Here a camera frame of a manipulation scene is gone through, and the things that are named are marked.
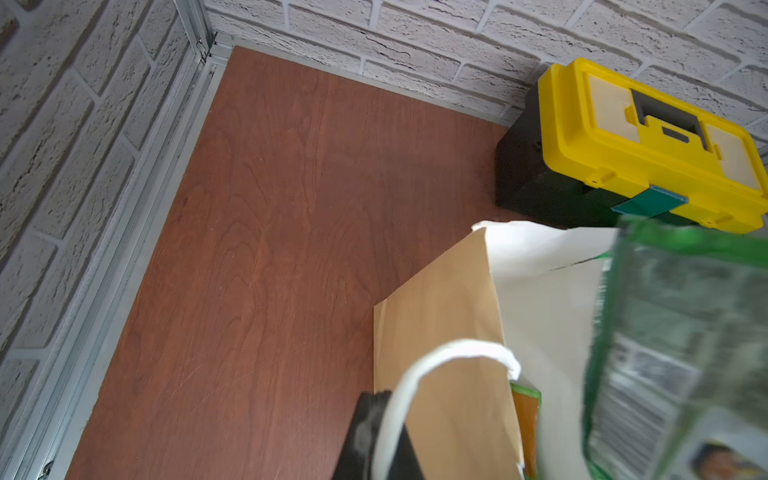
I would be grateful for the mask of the green white bottom packet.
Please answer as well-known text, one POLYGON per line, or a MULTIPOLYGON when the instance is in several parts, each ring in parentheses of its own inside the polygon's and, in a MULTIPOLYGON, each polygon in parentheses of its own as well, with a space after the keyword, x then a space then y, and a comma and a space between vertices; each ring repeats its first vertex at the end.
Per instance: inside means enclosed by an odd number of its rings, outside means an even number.
POLYGON ((767 475, 767 242, 627 217, 585 372, 595 479, 767 475))

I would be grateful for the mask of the brown paper bag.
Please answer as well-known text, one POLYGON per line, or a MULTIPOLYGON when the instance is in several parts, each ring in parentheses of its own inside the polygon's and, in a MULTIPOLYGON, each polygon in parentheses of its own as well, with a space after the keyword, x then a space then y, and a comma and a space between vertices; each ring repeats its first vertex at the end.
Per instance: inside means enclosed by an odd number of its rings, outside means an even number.
MULTIPOLYGON (((537 475, 585 479, 581 417, 593 315, 614 228, 560 230, 484 221, 373 313, 373 385, 393 390, 424 355, 454 340, 498 343, 539 392, 537 475)), ((420 382, 405 423, 428 479, 518 479, 522 427, 506 369, 456 359, 420 382)))

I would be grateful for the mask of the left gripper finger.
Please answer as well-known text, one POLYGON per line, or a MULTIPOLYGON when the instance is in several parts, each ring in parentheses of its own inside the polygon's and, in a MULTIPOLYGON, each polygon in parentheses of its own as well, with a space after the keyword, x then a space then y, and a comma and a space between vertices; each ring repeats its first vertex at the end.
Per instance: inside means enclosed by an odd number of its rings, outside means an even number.
MULTIPOLYGON (((391 391, 382 391, 376 394, 363 392, 359 396, 333 480, 371 479, 371 456, 391 395, 391 391)), ((424 479, 406 428, 400 435, 388 479, 424 479)))

